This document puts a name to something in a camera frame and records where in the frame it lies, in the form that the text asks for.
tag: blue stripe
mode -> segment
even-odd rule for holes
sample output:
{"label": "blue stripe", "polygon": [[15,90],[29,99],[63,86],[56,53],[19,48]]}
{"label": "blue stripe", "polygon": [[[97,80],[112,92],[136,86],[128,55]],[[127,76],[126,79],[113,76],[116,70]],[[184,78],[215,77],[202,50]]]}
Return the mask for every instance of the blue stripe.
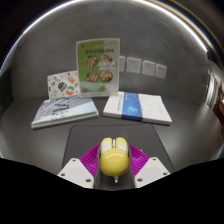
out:
{"label": "blue stripe", "polygon": [[139,96],[136,93],[124,93],[124,102],[121,118],[142,121],[142,108]]}

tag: brochure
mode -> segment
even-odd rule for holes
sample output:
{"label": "brochure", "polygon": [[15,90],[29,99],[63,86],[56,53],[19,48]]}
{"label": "brochure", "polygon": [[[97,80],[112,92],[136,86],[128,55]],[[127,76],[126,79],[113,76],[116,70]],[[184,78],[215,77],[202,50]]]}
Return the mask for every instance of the brochure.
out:
{"label": "brochure", "polygon": [[77,71],[49,75],[47,78],[49,99],[69,97],[80,94]]}
{"label": "brochure", "polygon": [[80,96],[110,96],[119,91],[120,39],[76,43]]}
{"label": "brochure", "polygon": [[107,101],[104,116],[170,125],[171,117],[161,96],[119,92]]}
{"label": "brochure", "polygon": [[31,128],[41,128],[63,124],[76,120],[99,117],[99,113],[90,97],[79,95],[45,100],[31,123]]}

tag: booklet cover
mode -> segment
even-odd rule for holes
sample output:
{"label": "booklet cover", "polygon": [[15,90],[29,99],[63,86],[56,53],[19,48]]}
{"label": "booklet cover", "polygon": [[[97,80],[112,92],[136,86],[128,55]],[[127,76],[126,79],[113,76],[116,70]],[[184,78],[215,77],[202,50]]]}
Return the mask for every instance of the booklet cover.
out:
{"label": "booklet cover", "polygon": [[76,43],[80,95],[110,96],[119,90],[120,39]]}
{"label": "booklet cover", "polygon": [[31,128],[52,126],[70,121],[99,117],[99,113],[89,97],[71,96],[45,100],[31,123]]}
{"label": "booklet cover", "polygon": [[47,77],[47,81],[49,99],[69,97],[80,94],[77,71],[49,75]]}
{"label": "booklet cover", "polygon": [[172,123],[161,96],[146,94],[127,92],[114,94],[108,99],[103,115],[157,124]]}

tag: gray wall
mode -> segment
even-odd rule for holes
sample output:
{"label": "gray wall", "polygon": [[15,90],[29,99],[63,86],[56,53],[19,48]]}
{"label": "gray wall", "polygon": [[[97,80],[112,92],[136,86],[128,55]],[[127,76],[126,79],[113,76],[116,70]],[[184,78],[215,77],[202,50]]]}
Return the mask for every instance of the gray wall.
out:
{"label": "gray wall", "polygon": [[12,63],[15,99],[48,96],[47,76],[76,69],[76,41],[115,37],[121,55],[167,66],[165,80],[120,73],[120,90],[203,100],[206,52],[177,21],[134,1],[85,1],[50,14],[23,35]]}

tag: socket panel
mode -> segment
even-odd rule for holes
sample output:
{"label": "socket panel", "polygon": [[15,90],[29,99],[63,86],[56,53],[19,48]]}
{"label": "socket panel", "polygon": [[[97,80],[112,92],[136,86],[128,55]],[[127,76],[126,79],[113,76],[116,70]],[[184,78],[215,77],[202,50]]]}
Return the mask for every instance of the socket panel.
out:
{"label": "socket panel", "polygon": [[143,71],[142,74],[155,76],[156,71],[156,63],[151,61],[144,61],[143,62]]}
{"label": "socket panel", "polygon": [[142,60],[138,58],[127,58],[127,72],[140,73]]}
{"label": "socket panel", "polygon": [[155,77],[165,79],[166,78],[167,67],[163,65],[156,65]]}

